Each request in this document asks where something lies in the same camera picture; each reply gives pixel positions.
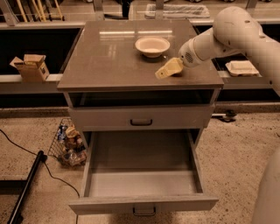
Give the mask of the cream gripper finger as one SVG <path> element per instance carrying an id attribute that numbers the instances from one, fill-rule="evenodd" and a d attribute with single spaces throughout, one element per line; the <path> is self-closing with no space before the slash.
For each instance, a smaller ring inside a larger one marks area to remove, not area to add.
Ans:
<path id="1" fill-rule="evenodd" d="M 155 75 L 158 79 L 164 79 L 174 74 L 179 74 L 184 68 L 180 58 L 169 59 L 162 67 L 160 67 Z"/>

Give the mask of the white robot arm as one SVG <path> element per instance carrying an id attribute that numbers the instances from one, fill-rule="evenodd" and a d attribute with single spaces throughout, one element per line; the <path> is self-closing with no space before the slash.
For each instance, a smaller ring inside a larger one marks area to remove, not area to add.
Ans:
<path id="1" fill-rule="evenodd" d="M 172 58 L 156 71 L 156 77 L 180 73 L 206 60 L 243 54 L 280 95 L 280 43 L 244 9 L 228 7 L 216 16 L 213 27 L 185 42 Z M 259 185 L 252 224 L 280 224 L 280 149 L 266 165 Z"/>

